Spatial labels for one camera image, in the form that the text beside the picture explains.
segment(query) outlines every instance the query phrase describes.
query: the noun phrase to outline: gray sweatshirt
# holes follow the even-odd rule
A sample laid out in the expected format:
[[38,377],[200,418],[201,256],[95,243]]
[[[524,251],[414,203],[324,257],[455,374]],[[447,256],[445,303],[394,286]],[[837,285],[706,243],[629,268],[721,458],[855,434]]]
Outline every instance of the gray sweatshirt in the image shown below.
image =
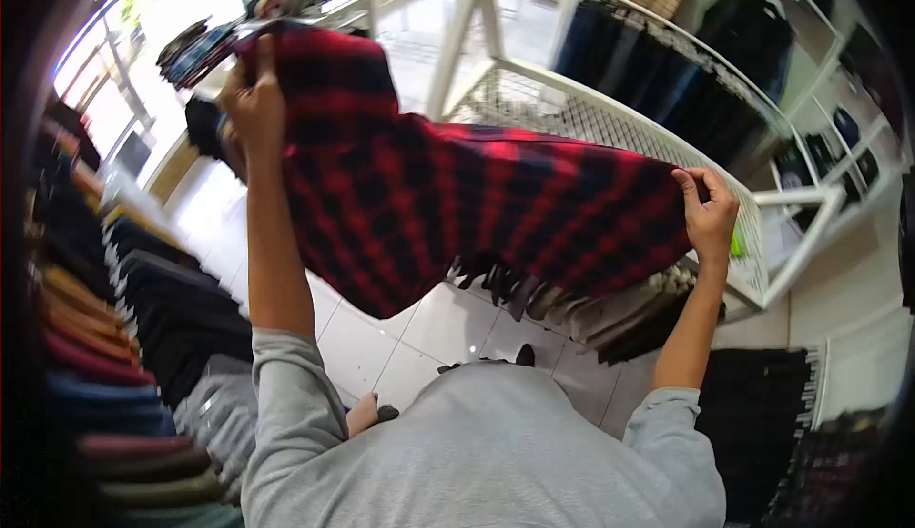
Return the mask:
[[347,440],[317,348],[254,331],[259,419],[242,506],[286,526],[721,526],[725,489],[693,429],[699,391],[665,388],[620,442],[544,372],[479,362]]

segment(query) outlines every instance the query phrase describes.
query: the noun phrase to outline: red plaid shirt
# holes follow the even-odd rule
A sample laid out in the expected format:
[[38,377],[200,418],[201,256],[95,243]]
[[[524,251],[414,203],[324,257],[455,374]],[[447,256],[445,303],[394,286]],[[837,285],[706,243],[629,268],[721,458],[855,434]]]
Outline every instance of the red plaid shirt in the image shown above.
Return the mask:
[[[414,304],[457,255],[495,252],[599,296],[690,249],[672,165],[521,129],[398,113],[381,46],[279,23],[284,172],[305,266],[365,313]],[[254,42],[236,49],[254,78]]]

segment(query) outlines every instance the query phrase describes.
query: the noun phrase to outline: right hand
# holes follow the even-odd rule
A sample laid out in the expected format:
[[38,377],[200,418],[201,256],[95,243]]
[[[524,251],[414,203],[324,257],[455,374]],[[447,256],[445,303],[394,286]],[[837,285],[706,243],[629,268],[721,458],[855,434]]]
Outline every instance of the right hand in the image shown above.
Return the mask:
[[[723,266],[731,252],[731,236],[740,204],[725,181],[711,168],[676,168],[671,174],[680,183],[686,205],[686,233],[700,267]],[[699,202],[695,181],[702,180],[708,189],[709,202]]]
[[276,78],[273,36],[260,36],[257,40],[254,87],[245,84],[244,64],[239,59],[218,101],[244,146],[248,167],[279,166],[285,146],[285,101]]

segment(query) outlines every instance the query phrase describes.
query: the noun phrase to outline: person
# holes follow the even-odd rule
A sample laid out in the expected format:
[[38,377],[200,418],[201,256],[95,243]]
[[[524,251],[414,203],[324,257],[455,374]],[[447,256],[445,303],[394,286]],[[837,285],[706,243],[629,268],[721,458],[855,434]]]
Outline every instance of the person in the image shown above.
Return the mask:
[[347,440],[285,198],[274,43],[258,46],[256,84],[236,65],[221,97],[248,171],[259,419],[245,525],[721,526],[724,486],[693,424],[738,211],[722,179],[708,168],[672,173],[698,279],[622,441],[578,415],[548,374],[499,362],[439,375],[400,418]]

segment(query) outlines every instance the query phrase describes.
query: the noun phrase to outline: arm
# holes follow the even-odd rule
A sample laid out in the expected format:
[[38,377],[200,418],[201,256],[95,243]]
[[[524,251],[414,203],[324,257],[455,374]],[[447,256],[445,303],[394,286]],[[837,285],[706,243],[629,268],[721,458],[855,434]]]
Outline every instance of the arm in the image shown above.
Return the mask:
[[[718,307],[725,291],[731,234],[738,215],[737,199],[712,169],[677,169],[673,176],[683,190],[686,230],[699,255],[699,276],[654,365],[653,390],[661,387],[698,389],[702,385]],[[699,202],[695,180],[705,183],[711,201]]]
[[[725,522],[725,487],[715,469],[712,444],[694,426],[738,202],[709,168],[676,169],[673,177],[683,191],[699,277],[654,365],[651,392],[626,425],[623,443],[667,479],[662,498],[681,511],[680,525],[720,526]],[[699,202],[695,180],[708,187],[710,202]]]
[[343,405],[315,344],[314,305],[283,186],[285,103],[274,69],[273,38],[261,37],[257,83],[245,86],[239,61],[220,94],[247,159],[258,419],[242,503],[246,522],[258,526],[273,521],[276,502],[317,486],[320,465],[309,464],[347,438]]
[[244,147],[248,173],[248,287],[251,321],[315,342],[315,310],[298,256],[283,185],[285,103],[273,39],[258,42],[258,80],[244,85],[239,60],[220,94]]

